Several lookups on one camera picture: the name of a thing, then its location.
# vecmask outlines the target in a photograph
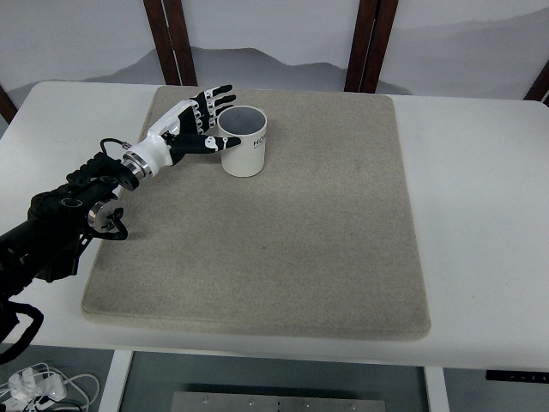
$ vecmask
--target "gray floor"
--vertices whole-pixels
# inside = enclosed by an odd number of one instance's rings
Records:
[[[429,410],[421,367],[139,352],[120,410],[170,411],[180,391],[381,400],[387,412]]]

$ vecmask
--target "robotic hand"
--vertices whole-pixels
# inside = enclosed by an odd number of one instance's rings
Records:
[[[207,154],[240,144],[237,137],[206,136],[235,95],[232,86],[212,88],[182,100],[131,146],[104,139],[93,159],[67,176],[65,185],[31,200],[27,220],[0,236],[0,342],[19,323],[17,313],[33,319],[21,339],[0,354],[0,364],[13,360],[30,344],[43,321],[42,313],[9,299],[36,277],[53,282],[76,275],[78,260],[93,238],[125,240],[124,210],[113,191],[121,185],[133,191],[142,179],[151,179],[162,167],[175,165],[186,154]],[[122,160],[106,152],[106,142],[127,149]]]
[[[139,179],[153,177],[164,166],[181,161],[184,155],[213,153],[240,144],[238,138],[205,136],[236,96],[226,95],[232,86],[212,88],[180,101],[148,130],[147,137],[126,152],[124,165]]]

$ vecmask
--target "white robotic hand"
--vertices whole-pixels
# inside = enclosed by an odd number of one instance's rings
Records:
[[[206,154],[240,144],[237,137],[222,139],[204,133],[217,125],[217,118],[234,101],[231,85],[211,88],[188,100],[181,100],[148,130],[147,137],[124,154],[123,164],[138,179],[154,177],[186,154]]]

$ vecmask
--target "black cable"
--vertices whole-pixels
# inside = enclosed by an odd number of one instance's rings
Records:
[[[123,148],[130,148],[131,147],[131,145],[128,142],[122,142],[121,140],[113,139],[112,137],[107,137],[106,139],[103,139],[100,142],[101,151],[105,154],[107,154],[106,148],[105,148],[105,143],[107,143],[107,142],[118,143]]]

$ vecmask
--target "metal plate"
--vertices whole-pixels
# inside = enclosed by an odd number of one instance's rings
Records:
[[[175,392],[172,412],[385,412],[384,401]]]

